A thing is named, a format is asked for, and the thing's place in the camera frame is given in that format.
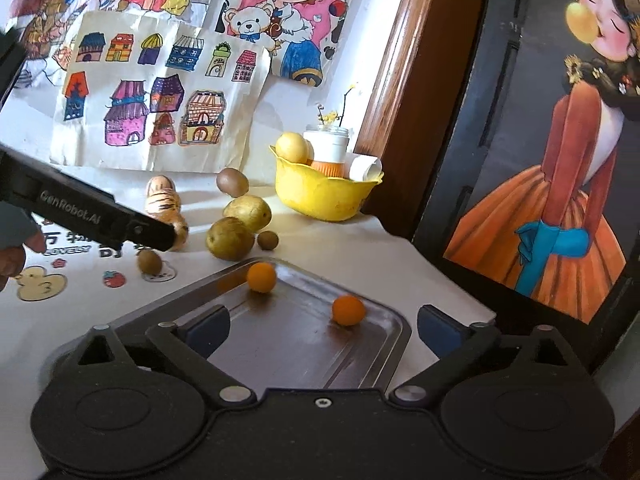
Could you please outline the person's left hand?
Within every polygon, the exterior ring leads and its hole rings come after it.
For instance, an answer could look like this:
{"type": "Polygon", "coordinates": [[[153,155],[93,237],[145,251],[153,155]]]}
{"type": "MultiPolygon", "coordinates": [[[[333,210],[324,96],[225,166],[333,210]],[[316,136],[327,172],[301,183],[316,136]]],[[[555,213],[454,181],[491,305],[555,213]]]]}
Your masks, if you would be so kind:
{"type": "Polygon", "coordinates": [[[0,290],[6,288],[10,278],[16,278],[24,269],[26,261],[25,249],[42,254],[46,248],[46,239],[43,232],[38,230],[21,244],[20,247],[9,247],[0,252],[0,290]]]}

